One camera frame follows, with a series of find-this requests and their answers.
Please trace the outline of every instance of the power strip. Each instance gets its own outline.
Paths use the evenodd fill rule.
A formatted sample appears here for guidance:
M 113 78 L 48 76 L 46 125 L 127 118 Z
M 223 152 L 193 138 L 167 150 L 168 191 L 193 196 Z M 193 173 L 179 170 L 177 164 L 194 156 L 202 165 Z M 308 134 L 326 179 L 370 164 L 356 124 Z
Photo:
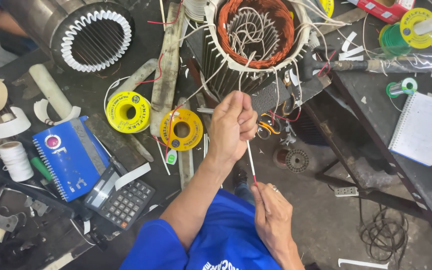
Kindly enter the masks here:
M 336 197 L 352 197 L 359 196 L 359 194 L 358 188 L 355 186 L 341 187 L 334 190 L 334 195 Z

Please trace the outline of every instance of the calculator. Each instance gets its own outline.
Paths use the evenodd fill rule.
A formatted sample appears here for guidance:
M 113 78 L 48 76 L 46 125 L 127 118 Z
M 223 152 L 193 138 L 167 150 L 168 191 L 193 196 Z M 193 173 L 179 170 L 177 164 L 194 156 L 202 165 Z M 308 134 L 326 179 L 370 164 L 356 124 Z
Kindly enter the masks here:
M 128 230 L 153 197 L 155 189 L 136 179 L 116 190 L 114 184 L 122 174 L 114 163 L 110 163 L 87 194 L 84 205 L 117 227 Z

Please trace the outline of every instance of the white spiral notebook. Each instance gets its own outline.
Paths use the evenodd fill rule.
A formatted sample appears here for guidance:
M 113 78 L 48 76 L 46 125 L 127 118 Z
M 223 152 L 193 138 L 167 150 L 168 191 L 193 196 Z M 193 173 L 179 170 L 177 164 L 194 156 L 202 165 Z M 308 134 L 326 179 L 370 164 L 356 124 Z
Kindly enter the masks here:
M 408 96 L 388 149 L 432 166 L 431 96 L 419 92 Z

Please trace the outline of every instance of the blue shirt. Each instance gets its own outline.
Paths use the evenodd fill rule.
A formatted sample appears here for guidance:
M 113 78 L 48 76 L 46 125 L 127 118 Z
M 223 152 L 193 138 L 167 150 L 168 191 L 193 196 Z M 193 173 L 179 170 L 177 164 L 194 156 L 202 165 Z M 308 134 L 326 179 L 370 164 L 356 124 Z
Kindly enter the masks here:
M 281 269 L 255 229 L 255 207 L 220 189 L 186 252 L 170 224 L 146 222 L 120 270 Z

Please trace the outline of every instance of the copper wire spool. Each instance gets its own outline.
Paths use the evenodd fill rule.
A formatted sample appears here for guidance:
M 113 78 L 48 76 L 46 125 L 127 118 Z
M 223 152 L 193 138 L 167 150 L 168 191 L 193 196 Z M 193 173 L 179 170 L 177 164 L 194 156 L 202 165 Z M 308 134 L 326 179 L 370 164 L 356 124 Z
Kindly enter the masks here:
M 273 26 L 279 35 L 277 51 L 268 59 L 252 60 L 248 66 L 255 69 L 276 66 L 285 59 L 293 45 L 294 25 L 290 11 L 281 0 L 229 0 L 221 7 L 217 23 L 219 44 L 224 52 L 241 65 L 246 65 L 248 59 L 231 48 L 226 26 L 238 14 L 238 10 L 243 7 L 251 7 L 260 15 L 268 13 L 268 18 L 274 22 Z

